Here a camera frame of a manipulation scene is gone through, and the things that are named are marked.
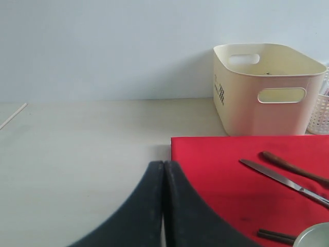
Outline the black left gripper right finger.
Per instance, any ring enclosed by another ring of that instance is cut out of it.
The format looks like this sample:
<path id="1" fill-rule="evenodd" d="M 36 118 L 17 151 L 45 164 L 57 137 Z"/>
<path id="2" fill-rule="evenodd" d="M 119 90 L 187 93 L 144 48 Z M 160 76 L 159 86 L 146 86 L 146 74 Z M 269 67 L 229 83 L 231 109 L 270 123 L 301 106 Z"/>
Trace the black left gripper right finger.
<path id="1" fill-rule="evenodd" d="M 259 246 L 222 219 L 196 192 L 179 163 L 164 163 L 166 246 Z"/>

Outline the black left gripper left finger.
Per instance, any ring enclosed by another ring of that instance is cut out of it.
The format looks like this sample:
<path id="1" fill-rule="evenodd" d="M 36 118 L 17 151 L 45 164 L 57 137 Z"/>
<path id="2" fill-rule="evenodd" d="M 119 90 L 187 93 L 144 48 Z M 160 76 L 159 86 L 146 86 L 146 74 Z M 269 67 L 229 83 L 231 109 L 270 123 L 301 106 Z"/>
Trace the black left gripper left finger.
<path id="1" fill-rule="evenodd" d="M 71 246 L 161 246 L 164 162 L 153 161 L 126 201 Z"/>

